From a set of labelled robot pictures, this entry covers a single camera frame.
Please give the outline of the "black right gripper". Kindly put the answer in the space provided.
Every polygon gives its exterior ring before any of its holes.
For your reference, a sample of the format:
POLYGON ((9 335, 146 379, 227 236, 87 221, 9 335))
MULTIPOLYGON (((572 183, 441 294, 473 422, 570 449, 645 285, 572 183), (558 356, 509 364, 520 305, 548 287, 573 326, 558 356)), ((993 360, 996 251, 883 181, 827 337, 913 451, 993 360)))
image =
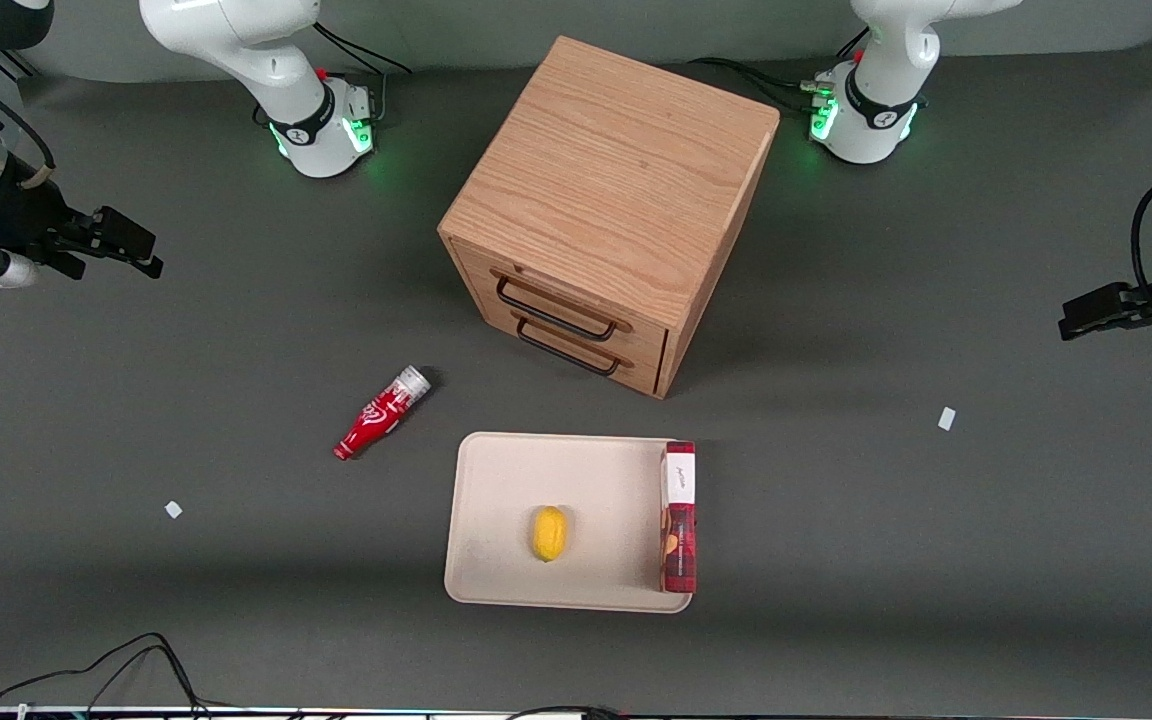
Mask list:
POLYGON ((156 234, 109 206, 90 217, 68 209, 59 188, 47 182, 23 190, 0 181, 0 290, 26 287, 46 266, 82 281, 88 258, 132 266, 147 278, 161 276, 154 255, 156 234))

